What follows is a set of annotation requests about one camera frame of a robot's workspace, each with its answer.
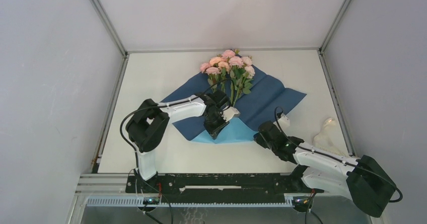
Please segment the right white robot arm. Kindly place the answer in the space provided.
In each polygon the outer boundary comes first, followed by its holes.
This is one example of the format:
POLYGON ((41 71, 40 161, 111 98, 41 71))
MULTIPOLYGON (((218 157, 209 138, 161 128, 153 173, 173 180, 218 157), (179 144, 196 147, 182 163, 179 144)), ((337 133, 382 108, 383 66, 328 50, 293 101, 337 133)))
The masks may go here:
POLYGON ((317 148, 303 139, 287 136, 271 121, 264 122, 254 141, 279 159, 297 165, 291 177, 294 190, 323 190, 351 200, 365 214, 379 218, 400 190, 378 162, 370 156, 345 157, 317 148))

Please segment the blue wrapping paper sheet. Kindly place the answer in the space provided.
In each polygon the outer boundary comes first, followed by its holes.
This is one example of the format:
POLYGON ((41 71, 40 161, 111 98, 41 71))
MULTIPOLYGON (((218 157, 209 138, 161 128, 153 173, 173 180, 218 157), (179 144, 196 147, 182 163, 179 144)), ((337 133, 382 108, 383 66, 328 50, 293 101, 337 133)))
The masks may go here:
POLYGON ((206 131, 203 117, 187 118, 174 122, 173 126, 188 141, 211 144, 248 142, 253 140, 262 123, 274 121, 276 107, 282 107, 283 113, 288 114, 306 96, 305 93, 286 88, 280 80, 257 67, 250 91, 235 104, 240 116, 232 118, 216 139, 212 139, 206 131))

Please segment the pink flower bunch stem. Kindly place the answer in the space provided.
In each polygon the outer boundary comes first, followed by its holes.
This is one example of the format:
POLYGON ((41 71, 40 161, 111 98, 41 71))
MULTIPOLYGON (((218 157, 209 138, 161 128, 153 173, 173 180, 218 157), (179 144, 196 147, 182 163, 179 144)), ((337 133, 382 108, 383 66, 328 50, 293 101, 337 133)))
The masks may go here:
POLYGON ((243 96, 250 93, 250 88, 253 86, 251 81, 255 76, 255 69, 252 63, 251 56, 235 56, 230 60, 232 65, 232 79, 235 83, 235 95, 233 105, 243 96))

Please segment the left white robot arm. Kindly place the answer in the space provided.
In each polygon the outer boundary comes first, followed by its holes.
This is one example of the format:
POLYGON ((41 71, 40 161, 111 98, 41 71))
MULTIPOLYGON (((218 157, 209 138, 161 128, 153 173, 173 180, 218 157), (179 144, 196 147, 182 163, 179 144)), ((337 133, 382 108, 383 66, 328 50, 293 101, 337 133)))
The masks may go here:
POLYGON ((212 139, 229 124, 231 118, 226 110, 231 101, 226 93, 198 93, 173 102, 156 103, 146 99, 140 107, 122 120, 119 131, 121 137, 133 148, 139 175, 138 186, 145 192, 157 187, 154 152, 161 143, 169 124, 192 117, 204 118, 203 126, 212 139))

